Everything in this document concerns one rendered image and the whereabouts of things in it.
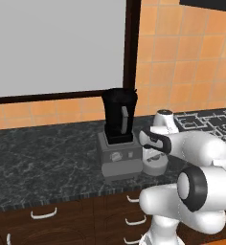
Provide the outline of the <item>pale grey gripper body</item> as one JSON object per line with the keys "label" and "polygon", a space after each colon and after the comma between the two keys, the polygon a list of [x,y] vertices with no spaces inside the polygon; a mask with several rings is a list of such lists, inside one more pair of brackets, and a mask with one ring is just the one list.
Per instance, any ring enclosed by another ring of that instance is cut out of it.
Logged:
{"label": "pale grey gripper body", "polygon": [[166,164],[168,162],[168,157],[165,153],[158,151],[156,149],[143,149],[143,162],[149,164]]}

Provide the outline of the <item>pale grey round blender lid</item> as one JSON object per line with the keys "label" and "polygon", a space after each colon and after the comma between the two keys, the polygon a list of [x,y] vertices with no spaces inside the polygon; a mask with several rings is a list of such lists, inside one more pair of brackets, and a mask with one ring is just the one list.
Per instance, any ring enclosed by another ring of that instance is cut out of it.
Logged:
{"label": "pale grey round blender lid", "polygon": [[163,175],[167,169],[168,163],[161,161],[145,162],[143,166],[143,172],[150,176]]}

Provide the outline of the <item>grey blender with black jug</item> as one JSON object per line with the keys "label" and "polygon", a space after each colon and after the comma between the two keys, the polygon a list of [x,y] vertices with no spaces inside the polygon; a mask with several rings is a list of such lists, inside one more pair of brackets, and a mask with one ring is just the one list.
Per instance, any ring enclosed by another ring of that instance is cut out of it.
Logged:
{"label": "grey blender with black jug", "polygon": [[143,150],[134,132],[137,92],[111,88],[102,94],[105,125],[97,136],[97,150],[106,181],[137,177],[143,170]]}

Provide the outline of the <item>black hob with grey grates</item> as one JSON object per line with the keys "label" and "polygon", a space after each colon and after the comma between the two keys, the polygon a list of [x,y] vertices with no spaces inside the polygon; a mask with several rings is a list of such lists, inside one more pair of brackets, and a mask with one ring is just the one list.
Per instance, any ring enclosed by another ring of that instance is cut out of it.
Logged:
{"label": "black hob with grey grates", "polygon": [[177,113],[174,121],[180,131],[207,131],[226,142],[226,108]]}

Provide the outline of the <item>narrow dark wood drawer front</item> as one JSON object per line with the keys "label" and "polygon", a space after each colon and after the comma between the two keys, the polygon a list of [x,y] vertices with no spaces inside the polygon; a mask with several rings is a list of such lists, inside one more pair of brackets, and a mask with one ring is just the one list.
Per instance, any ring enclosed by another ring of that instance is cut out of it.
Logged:
{"label": "narrow dark wood drawer front", "polygon": [[123,229],[118,231],[96,232],[95,245],[125,245],[124,237],[127,240],[138,240],[144,235],[144,231],[137,229]]}
{"label": "narrow dark wood drawer front", "polygon": [[139,226],[127,226],[125,219],[128,221],[139,221],[144,218],[144,213],[140,210],[135,211],[115,211],[115,212],[98,212],[95,214],[95,231],[118,231],[123,229],[137,229],[146,231],[150,225],[151,218],[147,216],[147,222]]}
{"label": "narrow dark wood drawer front", "polygon": [[128,202],[126,196],[132,199],[138,199],[140,195],[139,190],[126,191],[122,193],[109,194],[105,196],[94,198],[95,212],[115,212],[115,211],[135,211],[139,209],[139,203]]}

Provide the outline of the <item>wide dark wood drawer front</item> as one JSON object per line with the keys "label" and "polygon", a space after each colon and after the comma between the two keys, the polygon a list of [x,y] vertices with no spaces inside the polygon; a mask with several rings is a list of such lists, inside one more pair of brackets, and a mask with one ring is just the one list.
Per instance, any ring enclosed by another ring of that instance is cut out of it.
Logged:
{"label": "wide dark wood drawer front", "polygon": [[[46,214],[53,212],[55,207],[57,207],[57,214],[55,216],[41,220],[31,219],[31,211],[33,211],[36,215]],[[41,228],[43,225],[58,227],[70,222],[79,225],[81,223],[81,219],[85,219],[86,221],[91,222],[92,216],[93,201],[91,199],[80,199],[39,207],[0,212],[0,230],[16,227]]]}

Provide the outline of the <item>dark wood cupboard door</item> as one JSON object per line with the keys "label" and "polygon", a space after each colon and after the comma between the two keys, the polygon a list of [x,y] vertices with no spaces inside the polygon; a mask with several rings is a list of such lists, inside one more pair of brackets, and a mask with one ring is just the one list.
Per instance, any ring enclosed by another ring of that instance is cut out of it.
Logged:
{"label": "dark wood cupboard door", "polygon": [[95,245],[93,235],[65,228],[2,229],[0,236],[5,245],[7,234],[11,234],[11,245]]}

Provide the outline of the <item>black extractor hood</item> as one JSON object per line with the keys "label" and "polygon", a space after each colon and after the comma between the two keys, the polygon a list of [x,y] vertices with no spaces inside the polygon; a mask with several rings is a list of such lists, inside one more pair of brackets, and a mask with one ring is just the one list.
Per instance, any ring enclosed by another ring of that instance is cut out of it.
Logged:
{"label": "black extractor hood", "polygon": [[226,11],[226,0],[179,0],[180,5]]}

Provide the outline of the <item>window with dark frame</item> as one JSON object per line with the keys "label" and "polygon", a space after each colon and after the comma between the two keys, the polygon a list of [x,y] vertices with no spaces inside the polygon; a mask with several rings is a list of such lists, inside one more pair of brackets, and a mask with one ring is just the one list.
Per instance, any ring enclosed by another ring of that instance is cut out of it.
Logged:
{"label": "window with dark frame", "polygon": [[135,86],[141,0],[0,0],[0,104]]}

